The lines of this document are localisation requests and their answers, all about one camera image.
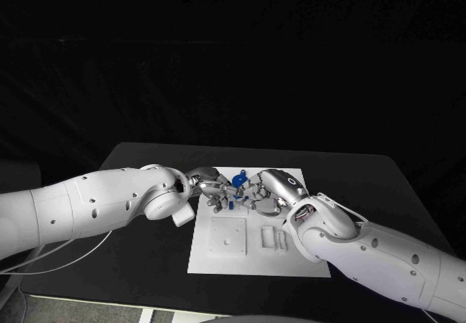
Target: blue part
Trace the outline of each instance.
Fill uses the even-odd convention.
[[[238,188],[247,180],[248,177],[245,176],[245,170],[241,170],[240,175],[235,175],[235,177],[232,177],[231,184]]]

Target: cable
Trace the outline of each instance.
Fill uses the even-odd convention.
[[[22,298],[25,299],[25,313],[22,314],[22,323],[25,323],[25,319],[26,319],[26,314],[27,314],[27,298],[25,293],[20,291],[19,286],[17,286],[17,292],[22,294]]]
[[[104,237],[103,241],[100,242],[100,244],[94,247],[94,249],[82,256],[79,257],[75,261],[69,262],[68,264],[65,264],[64,266],[55,268],[55,269],[51,269],[49,271],[40,271],[38,273],[6,273],[4,271],[0,272],[0,275],[39,275],[39,274],[45,274],[45,273],[51,273],[51,271],[56,271],[58,269],[62,269],[65,268],[66,266],[69,266],[71,264],[74,264],[75,262],[78,262],[87,255],[91,254],[91,252],[100,247],[100,245],[104,243],[104,241],[107,240],[108,236],[110,236],[110,233],[107,234],[107,236]]]
[[[434,321],[434,323],[439,323],[437,320],[431,317],[431,315],[423,310],[423,312],[426,313],[426,315],[430,317],[430,319]]]
[[[65,242],[59,247],[56,247],[55,249],[52,249],[49,252],[46,252],[43,255],[40,255],[36,258],[32,258],[30,260],[25,261],[23,263],[17,264],[16,266],[4,269],[3,271],[0,271],[0,275],[3,275],[3,273],[6,273],[7,271],[12,271],[13,269],[25,266],[26,264],[30,264],[33,261],[42,259],[45,256],[51,255],[56,250],[62,249],[62,247],[65,247],[65,245],[71,244],[75,240],[72,239],[71,241]]]

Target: hole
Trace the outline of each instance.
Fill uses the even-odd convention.
[[[411,262],[414,263],[414,264],[418,264],[420,263],[420,257],[418,257],[418,255],[413,255],[413,257],[411,257]]]

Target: white cable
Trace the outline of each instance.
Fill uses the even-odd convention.
[[[437,321],[436,321],[436,319],[431,317],[431,315],[423,310],[423,312],[426,313],[426,315],[430,317],[430,319],[434,321],[434,323],[439,323]]]
[[[104,237],[103,241],[100,242],[100,244],[94,247],[94,249],[82,256],[79,257],[75,261],[69,262],[68,264],[65,264],[64,266],[55,268],[55,269],[51,269],[49,271],[40,271],[38,273],[6,273],[4,271],[0,272],[0,275],[39,275],[39,274],[45,274],[45,273],[51,273],[51,271],[56,271],[58,269],[62,269],[65,268],[66,266],[69,266],[71,264],[74,264],[75,262],[78,262],[87,255],[91,254],[91,252],[100,247],[100,245],[104,243],[104,241],[107,240],[108,236],[110,236],[110,233],[107,234],[107,236]]]
[[[4,269],[3,271],[0,271],[0,275],[3,273],[6,273],[7,271],[12,271],[13,269],[25,266],[26,264],[30,264],[33,261],[39,260],[40,258],[43,258],[45,256],[51,255],[56,250],[62,249],[62,247],[65,247],[65,245],[71,244],[75,240],[72,239],[71,241],[65,242],[62,245],[59,245],[59,247],[56,247],[55,249],[52,249],[49,252],[46,252],[45,254],[42,254],[39,257],[32,258],[30,260],[25,261],[22,264],[17,264],[16,266]]]

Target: white platform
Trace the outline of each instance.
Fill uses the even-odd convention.
[[[216,169],[231,180],[241,170],[245,170],[247,177],[253,177],[266,168],[216,167]],[[281,170],[289,172],[306,186],[300,169],[281,168]],[[250,190],[245,191],[245,195],[254,198]],[[208,199],[202,195],[195,220],[188,273],[330,277],[326,261],[315,264],[302,256],[290,234],[281,229],[287,214],[280,214],[277,217],[264,217],[244,207],[235,207],[234,210],[224,209],[215,214],[214,208],[206,206],[206,201]],[[222,223],[214,221],[218,218],[224,219]],[[245,220],[245,236],[244,232],[241,232],[244,228],[241,219]],[[266,242],[267,248],[263,248],[263,236],[266,236],[267,240],[270,239],[270,227],[273,227],[274,233],[274,250],[270,248],[270,241]],[[280,231],[283,231],[286,250],[280,248],[283,244],[283,237],[281,244],[279,243]]]

